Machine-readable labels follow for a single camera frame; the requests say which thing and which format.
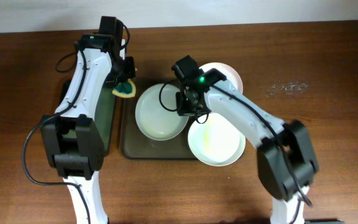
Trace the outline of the white plate with yellow stain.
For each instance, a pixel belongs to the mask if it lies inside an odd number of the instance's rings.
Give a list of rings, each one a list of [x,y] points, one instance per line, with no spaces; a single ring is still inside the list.
[[[246,146],[245,136],[217,113],[203,115],[188,131],[188,145],[193,155],[209,166],[228,166],[236,162]]]

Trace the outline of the light grey plate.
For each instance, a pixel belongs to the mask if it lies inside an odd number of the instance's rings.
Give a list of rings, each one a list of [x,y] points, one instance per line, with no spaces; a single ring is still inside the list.
[[[179,135],[188,123],[188,117],[179,116],[176,111],[168,109],[176,107],[175,94],[180,89],[171,84],[163,83],[153,85],[146,89],[137,101],[135,107],[135,121],[140,131],[150,139],[166,141]]]

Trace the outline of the green yellow sponge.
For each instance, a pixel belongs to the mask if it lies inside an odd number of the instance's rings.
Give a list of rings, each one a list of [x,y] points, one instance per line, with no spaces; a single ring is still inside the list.
[[[136,87],[131,79],[120,82],[112,90],[112,94],[120,98],[133,98],[135,97],[135,93]]]

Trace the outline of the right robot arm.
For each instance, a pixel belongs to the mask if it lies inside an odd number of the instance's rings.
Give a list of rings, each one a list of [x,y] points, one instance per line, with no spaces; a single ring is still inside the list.
[[[272,196],[271,223],[306,223],[307,193],[319,171],[306,126],[286,123],[246,98],[231,76],[218,68],[202,68],[187,55],[172,65],[180,82],[176,112],[180,116],[219,114],[257,151],[258,176]]]

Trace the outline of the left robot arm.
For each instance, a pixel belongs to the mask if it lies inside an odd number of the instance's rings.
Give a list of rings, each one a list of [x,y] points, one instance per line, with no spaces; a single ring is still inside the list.
[[[136,91],[127,31],[116,17],[103,16],[97,32],[75,42],[73,78],[54,115],[42,118],[47,160],[70,191],[77,223],[109,223],[99,172],[109,153],[115,100]]]

